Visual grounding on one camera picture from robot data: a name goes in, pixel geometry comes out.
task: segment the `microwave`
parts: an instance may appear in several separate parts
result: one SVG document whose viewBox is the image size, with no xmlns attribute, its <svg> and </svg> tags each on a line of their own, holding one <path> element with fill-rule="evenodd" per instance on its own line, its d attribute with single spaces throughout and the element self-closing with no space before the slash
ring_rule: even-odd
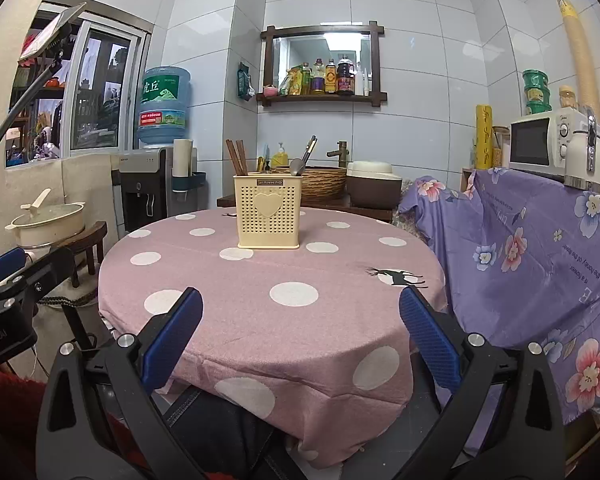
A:
<svg viewBox="0 0 600 480">
<path fill-rule="evenodd" d="M 564 177 L 567 144 L 575 131 L 586 132 L 588 128 L 586 115 L 574 108 L 560 108 L 513 121 L 509 167 Z"/>
</svg>

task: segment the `pink polka dot tablecloth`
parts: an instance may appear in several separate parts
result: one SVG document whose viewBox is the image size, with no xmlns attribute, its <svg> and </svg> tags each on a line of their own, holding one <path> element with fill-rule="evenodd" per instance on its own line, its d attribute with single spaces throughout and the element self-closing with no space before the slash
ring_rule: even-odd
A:
<svg viewBox="0 0 600 480">
<path fill-rule="evenodd" d="M 416 237 L 339 211 L 304 208 L 300 248 L 237 247 L 234 208 L 161 220 L 120 240 L 100 269 L 100 311 L 138 333 L 188 286 L 202 322 L 174 378 L 240 404 L 299 439 L 317 468 L 384 432 L 411 397 L 407 282 L 446 306 L 444 274 Z"/>
</svg>

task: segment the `yellow utensil holder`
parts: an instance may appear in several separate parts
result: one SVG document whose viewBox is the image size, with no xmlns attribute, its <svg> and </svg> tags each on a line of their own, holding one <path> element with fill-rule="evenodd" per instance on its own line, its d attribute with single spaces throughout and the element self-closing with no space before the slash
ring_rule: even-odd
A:
<svg viewBox="0 0 600 480">
<path fill-rule="evenodd" d="M 241 249 L 297 249 L 302 177 L 234 176 Z"/>
</svg>

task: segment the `blue flower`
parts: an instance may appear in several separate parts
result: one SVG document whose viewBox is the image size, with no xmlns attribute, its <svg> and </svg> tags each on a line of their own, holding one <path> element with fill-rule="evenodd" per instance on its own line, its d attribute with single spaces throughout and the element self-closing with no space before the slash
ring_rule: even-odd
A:
<svg viewBox="0 0 600 480">
<path fill-rule="evenodd" d="M 489 266 L 493 267 L 497 259 L 495 243 L 492 246 L 478 245 L 475 248 L 474 262 L 477 263 L 478 270 L 487 270 Z"/>
<path fill-rule="evenodd" d="M 576 199 L 573 212 L 578 218 L 582 218 L 580 222 L 582 235 L 591 238 L 600 223 L 600 195 L 583 191 L 582 195 Z"/>
<path fill-rule="evenodd" d="M 554 328 L 548 333 L 546 339 L 542 341 L 541 347 L 544 350 L 547 360 L 550 363 L 555 363 L 562 354 L 562 343 L 560 339 L 563 338 L 567 333 L 566 330 L 560 332 L 559 328 Z"/>
<path fill-rule="evenodd" d="M 494 184 L 497 184 L 500 176 L 507 173 L 507 171 L 509 171 L 507 168 L 489 168 L 487 173 L 491 175 L 491 181 Z"/>
</svg>

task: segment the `kettle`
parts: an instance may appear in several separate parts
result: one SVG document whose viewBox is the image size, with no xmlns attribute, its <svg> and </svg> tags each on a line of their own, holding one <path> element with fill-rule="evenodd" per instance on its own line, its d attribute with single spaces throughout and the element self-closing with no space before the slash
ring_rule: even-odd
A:
<svg viewBox="0 0 600 480">
<path fill-rule="evenodd" d="M 564 185 L 600 193 L 600 138 L 593 111 L 586 113 L 589 131 L 576 130 L 567 145 Z"/>
</svg>

